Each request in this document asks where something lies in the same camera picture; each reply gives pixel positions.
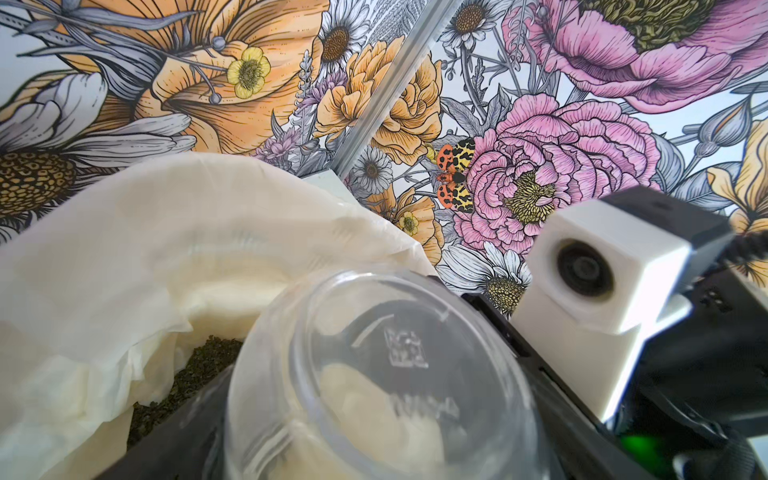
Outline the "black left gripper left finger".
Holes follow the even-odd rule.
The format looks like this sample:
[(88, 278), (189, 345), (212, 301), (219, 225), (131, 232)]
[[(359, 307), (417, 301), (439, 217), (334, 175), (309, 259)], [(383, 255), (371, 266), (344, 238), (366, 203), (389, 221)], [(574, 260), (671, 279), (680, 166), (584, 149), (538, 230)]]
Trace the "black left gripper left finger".
[(233, 370), (224, 369), (97, 479), (222, 479)]

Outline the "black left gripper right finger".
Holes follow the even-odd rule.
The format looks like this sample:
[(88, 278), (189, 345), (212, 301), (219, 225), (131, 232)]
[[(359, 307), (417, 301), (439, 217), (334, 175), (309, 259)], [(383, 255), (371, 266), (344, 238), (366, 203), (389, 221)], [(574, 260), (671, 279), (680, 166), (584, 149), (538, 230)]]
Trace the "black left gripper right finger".
[(536, 400), (555, 465), (564, 479), (651, 479), (483, 294), (461, 298), (493, 326), (516, 355)]

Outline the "glass jar with tea leaves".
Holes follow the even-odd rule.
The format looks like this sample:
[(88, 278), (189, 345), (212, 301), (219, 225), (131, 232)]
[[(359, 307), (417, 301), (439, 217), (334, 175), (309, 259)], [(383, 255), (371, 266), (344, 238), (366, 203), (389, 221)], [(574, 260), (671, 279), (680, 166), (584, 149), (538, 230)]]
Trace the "glass jar with tea leaves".
[(549, 479), (530, 387), (439, 282), (347, 270), (286, 288), (236, 360), (228, 479)]

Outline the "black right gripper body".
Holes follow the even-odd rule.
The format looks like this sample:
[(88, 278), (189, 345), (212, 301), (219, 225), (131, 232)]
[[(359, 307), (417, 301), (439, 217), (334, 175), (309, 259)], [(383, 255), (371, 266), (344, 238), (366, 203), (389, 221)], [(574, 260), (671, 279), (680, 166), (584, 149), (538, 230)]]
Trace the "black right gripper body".
[(647, 341), (611, 428), (655, 479), (767, 476), (767, 298), (722, 271)]

